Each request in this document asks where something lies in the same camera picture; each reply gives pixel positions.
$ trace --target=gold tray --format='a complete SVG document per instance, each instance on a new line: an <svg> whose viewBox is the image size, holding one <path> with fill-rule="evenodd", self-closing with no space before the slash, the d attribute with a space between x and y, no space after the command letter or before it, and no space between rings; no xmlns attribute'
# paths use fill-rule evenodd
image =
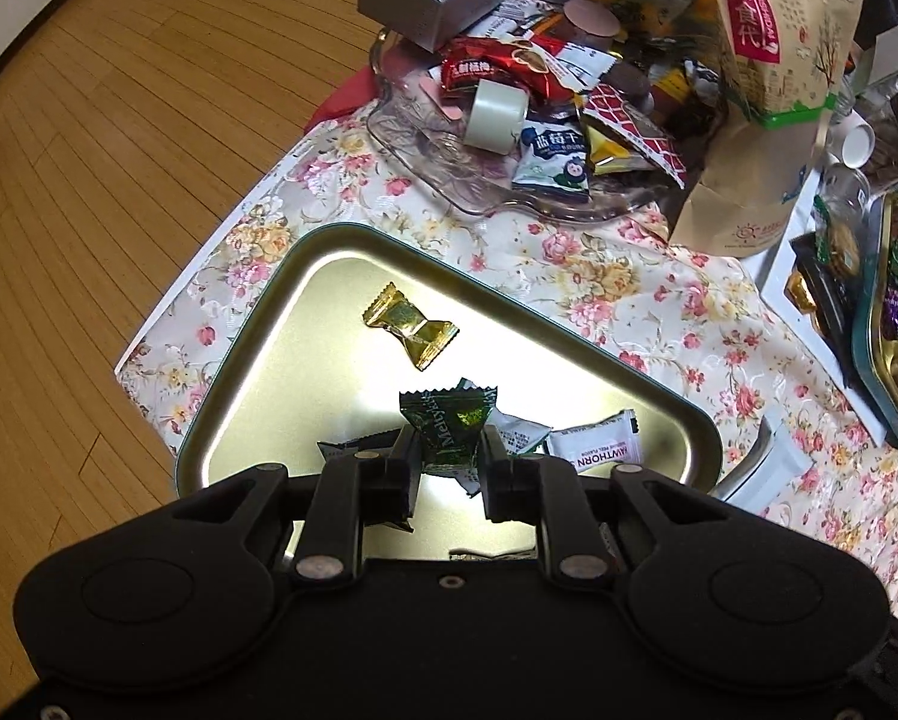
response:
<svg viewBox="0 0 898 720"><path fill-rule="evenodd" d="M460 327L424 372L361 319L390 281L429 319ZM180 449L177 491L272 461L292 475L318 473L318 440L401 427L400 391L450 388L462 376L498 386L503 412L556 428L634 408L646 466L698 490L716 484L719 434L688 401L431 257L361 225L330 224L292 247L241 330ZM412 526L367 528L364 555L441 560L452 548L534 544L532 527L486 521L479 496L433 476L420 481Z"/></svg>

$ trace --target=red and white checkered wrapper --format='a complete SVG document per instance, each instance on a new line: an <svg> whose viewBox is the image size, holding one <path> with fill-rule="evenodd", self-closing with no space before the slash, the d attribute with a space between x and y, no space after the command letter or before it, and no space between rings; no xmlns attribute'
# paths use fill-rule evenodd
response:
<svg viewBox="0 0 898 720"><path fill-rule="evenodd" d="M609 84L601 83L589 93L582 113L606 124L646 159L665 170L678 188L686 189L686 165L676 153L672 140Z"/></svg>

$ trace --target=tray rim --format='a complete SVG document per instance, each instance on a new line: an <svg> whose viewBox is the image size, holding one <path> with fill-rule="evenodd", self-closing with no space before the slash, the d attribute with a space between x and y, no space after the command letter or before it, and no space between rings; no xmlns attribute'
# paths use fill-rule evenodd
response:
<svg viewBox="0 0 898 720"><path fill-rule="evenodd" d="M344 244L343 247L338 247L335 245L335 238L340 235L348 236L348 238L343 238L343 242L354 242ZM713 422L710 416L699 406L684 398L673 389L668 388L668 386L655 381L652 377L626 365L625 362L621 362L614 355L604 351L604 349L601 349L598 346L593 346L589 341L585 341L585 338L577 336L558 322L554 322L550 317L546 317L545 314L539 313L536 309L529 308L529 306L510 298L508 295L503 295L503 293L497 292L497 290L481 283L481 281L474 279L472 276L465 274L462 271L458 271L432 255L411 247L369 225L352 223L351 221L341 221L340 223L324 224L315 230L310 230L303 234L303 236L292 245L282 262L279 264L279 268L276 269L275 274L271 277L270 283L265 287L259 302L252 309L249 316L246 317L246 321L239 333L237 333L235 341L233 341L225 356L220 361L220 365L218 365L215 376L212 377L212 383L209 386L209 391L205 396L202 406L198 410L196 418L193 420L193 424L188 428L186 436L183 438L182 445L179 446L179 450L175 457L175 463L172 469L172 482L178 497L184 497L193 491L201 490L201 488L203 488L198 480L201 467L196 466L195 469L183 470L183 462L188 454L196 451L196 448L194 448L193 445L202 440L201 433L212 431L211 427L203 427L210 418L210 415L225 413L225 410L227 410L225 407L229 402L229 398L226 393L230 388L225 386L225 384L230 378L238 375L236 371L239 368L239 363L241 362L243 370L245 370L246 367L251 365L252 361L255 360L255 357L258 355L259 347L265 343L265 338L268 336L268 328L263 317L266 317L270 313L267 309L270 305L276 307L281 305L282 291L287 289L287 285L290 287L291 285L299 283L301 284L301 288L305 289L305 284L313 275L315 275L316 271L318 271L318 265L321 260L331 255L334 251L362 250L359 247L359 243L361 242L360 239L369 242L367 244L368 247L377 245L377 247L382 247L383 250L385 248L391 248L392 250L399 251L403 255L408 255L411 258L418 258L425 263L429 269L433 269L434 271L444 271L448 277L459 280L462 284L462 289L476 290L476 292L481 293L484 298L500 303L505 310L515 312L515 314L521 314L521 319L525 319L526 322L545 325L559 343L572 347L577 352L580 359L573 358L573 362L575 362L576 365L585 367L586 370L589 371L598 370L601 365L607 365L613 371L611 379L613 384L619 386L620 389L626 389L627 391L633 391L634 389L635 391L639 391L640 389L649 389L652 391L652 389L654 389L656 391L656 396L671 399L673 401L673 406L675 407L673 410L676 412L673 415L673 418L676 418L678 423L680 423L683 433L686 434L687 437L690 437L688 440L691 442L693 451L698 451L700 453L714 452L717 453L719 457L716 472L711 479L700 478L702 469L697 467L695 477L687 480L687 483L696 490L703 491L704 493L709 493L710 490L715 487L722 475L723 442L715 422ZM294 268L294 266L300 262L302 265L298 268ZM553 348L553 346L548 343L545 343L544 346L547 346L550 349ZM585 365L586 361L592 361L592 365ZM622 378L623 381L628 380L635 386L617 383L617 379L619 378ZM652 399L645 394L639 394L638 396L643 400ZM210 435L215 435L215 433L217 433L217 429Z"/></svg>

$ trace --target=pink round lid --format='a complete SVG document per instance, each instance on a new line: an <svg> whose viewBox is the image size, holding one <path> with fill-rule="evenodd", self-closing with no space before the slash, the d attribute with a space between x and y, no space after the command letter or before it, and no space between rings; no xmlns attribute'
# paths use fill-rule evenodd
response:
<svg viewBox="0 0 898 720"><path fill-rule="evenodd" d="M599 2L570 0L563 5L562 12L573 25L590 35L612 37L619 33L619 19Z"/></svg>

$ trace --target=pink label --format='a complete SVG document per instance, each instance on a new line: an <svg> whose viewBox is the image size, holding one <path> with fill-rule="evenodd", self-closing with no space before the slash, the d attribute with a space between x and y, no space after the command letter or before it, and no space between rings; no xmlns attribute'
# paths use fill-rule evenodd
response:
<svg viewBox="0 0 898 720"><path fill-rule="evenodd" d="M779 64L779 30L769 0L726 0L726 4L736 55Z"/></svg>

